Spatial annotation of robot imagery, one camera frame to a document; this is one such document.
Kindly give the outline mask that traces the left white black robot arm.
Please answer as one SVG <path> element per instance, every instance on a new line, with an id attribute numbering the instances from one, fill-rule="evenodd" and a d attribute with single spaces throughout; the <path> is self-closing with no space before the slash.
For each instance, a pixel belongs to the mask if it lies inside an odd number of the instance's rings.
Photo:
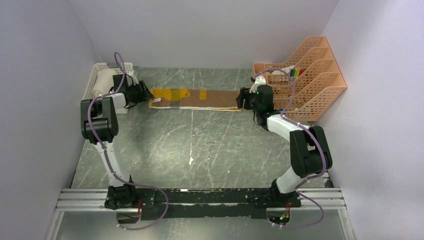
<path id="1" fill-rule="evenodd" d="M 80 102 L 81 133 L 94 145 L 106 169 L 108 190 L 104 206 L 111 210 L 141 206 L 142 198 L 119 153 L 117 111 L 128 110 L 153 95 L 144 81 L 113 69 L 97 74 L 91 93 L 91 99 Z"/>

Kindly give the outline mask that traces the white plastic basket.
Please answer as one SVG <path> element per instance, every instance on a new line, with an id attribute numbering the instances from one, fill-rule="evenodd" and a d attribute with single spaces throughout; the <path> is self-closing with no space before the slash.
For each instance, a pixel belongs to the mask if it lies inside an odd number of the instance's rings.
<path id="1" fill-rule="evenodd" d="M 124 63 L 125 72 L 132 77 L 134 83 L 139 83 L 135 75 L 136 71 L 131 62 Z M 116 63 L 99 62 L 93 65 L 90 78 L 88 80 L 82 100 L 91 100 L 99 95 L 109 93 L 109 89 L 114 86 L 113 76 L 121 75 L 122 71 Z M 117 114 L 127 114 L 128 109 L 119 108 Z"/>

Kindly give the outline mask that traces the orange file organizer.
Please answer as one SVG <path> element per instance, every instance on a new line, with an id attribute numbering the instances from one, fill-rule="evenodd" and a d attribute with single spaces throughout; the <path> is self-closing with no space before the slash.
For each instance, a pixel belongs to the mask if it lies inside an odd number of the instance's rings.
<path id="1" fill-rule="evenodd" d="M 272 74 L 287 67 L 306 69 L 297 78 Z M 309 36 L 283 63 L 254 63 L 251 76 L 261 74 L 273 90 L 277 109 L 298 122 L 318 121 L 347 86 L 324 36 Z"/>

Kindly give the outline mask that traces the brown yellow towel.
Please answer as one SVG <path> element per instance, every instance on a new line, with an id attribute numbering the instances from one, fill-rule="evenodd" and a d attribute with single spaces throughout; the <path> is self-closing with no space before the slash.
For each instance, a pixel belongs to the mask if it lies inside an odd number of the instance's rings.
<path id="1" fill-rule="evenodd" d="M 150 109 L 182 109 L 240 112 L 234 90 L 207 90 L 187 88 L 152 88 Z"/>

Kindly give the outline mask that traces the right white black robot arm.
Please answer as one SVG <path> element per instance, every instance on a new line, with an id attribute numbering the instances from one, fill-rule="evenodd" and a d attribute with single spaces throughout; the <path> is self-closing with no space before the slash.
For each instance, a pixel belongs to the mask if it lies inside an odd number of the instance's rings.
<path id="1" fill-rule="evenodd" d="M 333 165 L 324 129 L 306 126 L 275 110 L 273 91 L 260 85 L 256 91 L 242 87 L 236 97 L 238 108 L 253 111 L 255 124 L 289 142 L 290 167 L 275 179 L 270 188 L 270 202 L 282 207 L 289 194 L 310 179 L 321 177 Z"/>

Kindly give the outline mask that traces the cream white towel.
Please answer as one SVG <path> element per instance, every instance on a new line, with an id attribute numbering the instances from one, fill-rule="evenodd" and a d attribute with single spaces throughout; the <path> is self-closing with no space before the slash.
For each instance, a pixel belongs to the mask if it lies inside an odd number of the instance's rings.
<path id="1" fill-rule="evenodd" d="M 114 75 L 117 75 L 117 72 L 110 68 L 103 69 L 97 73 L 97 79 L 92 89 L 94 98 L 106 95 L 110 92 L 111 88 L 114 87 Z"/>

